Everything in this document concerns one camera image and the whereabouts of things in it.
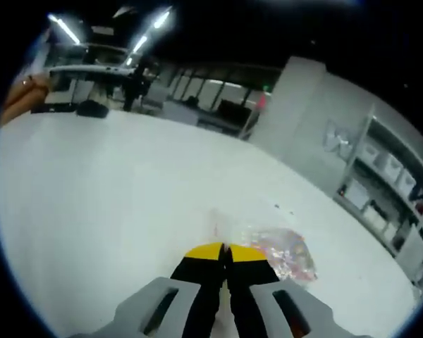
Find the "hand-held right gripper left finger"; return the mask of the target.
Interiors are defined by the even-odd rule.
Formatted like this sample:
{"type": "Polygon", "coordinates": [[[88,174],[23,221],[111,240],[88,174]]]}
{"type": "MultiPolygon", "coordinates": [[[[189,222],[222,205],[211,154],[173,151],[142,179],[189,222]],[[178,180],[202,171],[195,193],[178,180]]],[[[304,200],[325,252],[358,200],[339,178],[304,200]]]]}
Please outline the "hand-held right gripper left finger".
{"type": "Polygon", "coordinates": [[[158,277],[121,302],[112,321],[74,337],[210,337],[225,279],[226,246],[189,250],[170,277],[158,277]]]}

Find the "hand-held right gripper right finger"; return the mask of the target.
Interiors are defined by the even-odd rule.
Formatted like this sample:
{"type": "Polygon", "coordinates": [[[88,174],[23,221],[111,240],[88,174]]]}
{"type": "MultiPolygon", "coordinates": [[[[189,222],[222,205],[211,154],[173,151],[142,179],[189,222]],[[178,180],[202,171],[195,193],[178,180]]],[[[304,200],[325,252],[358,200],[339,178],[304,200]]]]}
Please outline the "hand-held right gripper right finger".
{"type": "Polygon", "coordinates": [[[264,254],[232,244],[226,258],[231,311],[240,337],[342,337],[333,311],[301,286],[280,280],[264,254]]]}

